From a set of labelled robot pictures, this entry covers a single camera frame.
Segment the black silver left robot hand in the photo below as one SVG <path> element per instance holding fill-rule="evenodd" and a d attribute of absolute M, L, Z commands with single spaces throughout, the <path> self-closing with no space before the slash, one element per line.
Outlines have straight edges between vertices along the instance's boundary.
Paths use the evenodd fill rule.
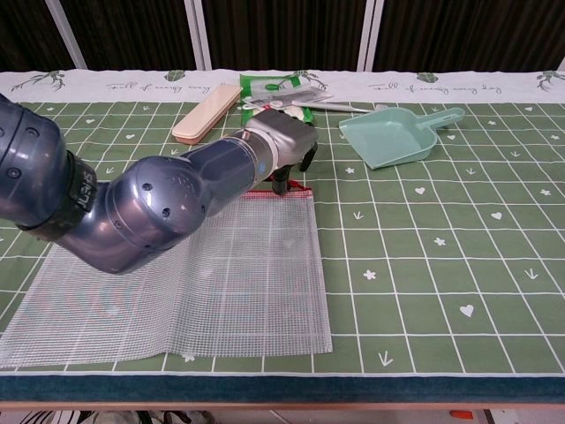
<path fill-rule="evenodd" d="M 315 128 L 284 112 L 264 110 L 243 127 L 243 138 L 257 158 L 256 177 L 271 178 L 275 194 L 290 190 L 290 170 L 305 172 L 318 149 Z"/>

